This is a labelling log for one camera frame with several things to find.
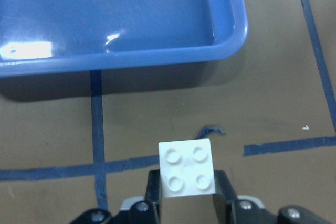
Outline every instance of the white block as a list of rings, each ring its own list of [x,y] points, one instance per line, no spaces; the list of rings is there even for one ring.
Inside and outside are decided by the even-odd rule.
[[[215,193],[209,139],[159,143],[164,198]]]

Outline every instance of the screw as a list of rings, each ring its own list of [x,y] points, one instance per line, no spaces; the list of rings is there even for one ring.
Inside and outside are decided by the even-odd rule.
[[[251,210],[252,204],[249,201],[243,200],[240,202],[240,207],[243,208],[244,210]]]
[[[294,209],[294,208],[289,208],[287,210],[287,212],[288,212],[289,217],[292,218],[292,219],[299,219],[300,218],[300,212],[298,210]]]
[[[148,210],[148,204],[146,202],[137,203],[137,210],[139,212],[146,212]]]
[[[102,212],[93,212],[91,215],[91,219],[93,222],[101,222],[105,218],[105,215]]]

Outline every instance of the blue plastic bin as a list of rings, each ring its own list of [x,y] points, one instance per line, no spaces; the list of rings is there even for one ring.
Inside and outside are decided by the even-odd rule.
[[[0,0],[0,77],[218,60],[243,0]]]

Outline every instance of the blue tape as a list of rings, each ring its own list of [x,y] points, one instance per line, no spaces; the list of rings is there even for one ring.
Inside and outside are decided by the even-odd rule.
[[[336,146],[336,137],[317,137],[266,144],[245,145],[243,156],[299,151],[323,146]]]
[[[120,161],[95,163],[88,165],[75,165],[68,167],[49,167],[32,170],[0,170],[1,181],[27,180],[36,181],[44,179],[62,179],[96,174],[118,173],[125,170],[146,168],[159,164],[159,156],[130,158]],[[96,183],[96,190],[102,191],[101,184]]]
[[[100,165],[105,162],[101,71],[90,71],[90,81],[93,162]],[[95,190],[98,207],[107,210],[106,174],[101,169],[95,174]]]
[[[204,127],[198,134],[197,139],[204,139],[207,136],[209,136],[210,134],[217,132],[223,136],[226,135],[226,133],[218,127]]]
[[[327,64],[325,63],[325,59],[323,56],[323,51],[319,39],[319,35],[316,29],[316,25],[314,22],[313,13],[310,8],[309,0],[301,0],[303,5],[303,12],[305,14],[308,31],[310,35],[310,40],[314,49],[314,54],[316,58],[316,63],[320,72],[320,77],[325,93],[325,98],[327,100],[327,104],[329,107],[329,112],[331,116],[331,120],[336,131],[336,100],[335,95],[332,90],[331,81],[328,74]]]

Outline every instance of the cardboard surface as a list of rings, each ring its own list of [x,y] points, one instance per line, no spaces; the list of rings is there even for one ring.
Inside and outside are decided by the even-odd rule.
[[[335,88],[334,0],[310,0]],[[243,157],[247,144],[335,136],[300,0],[245,0],[249,36],[218,62],[102,72],[106,161],[157,155],[206,125],[215,169],[276,211],[299,204],[336,222],[336,147]],[[90,76],[0,79],[0,169],[90,164]],[[107,175],[109,210],[143,195],[148,171]],[[93,177],[0,182],[0,222],[68,223],[97,206]],[[163,223],[215,223],[210,197],[164,200]]]

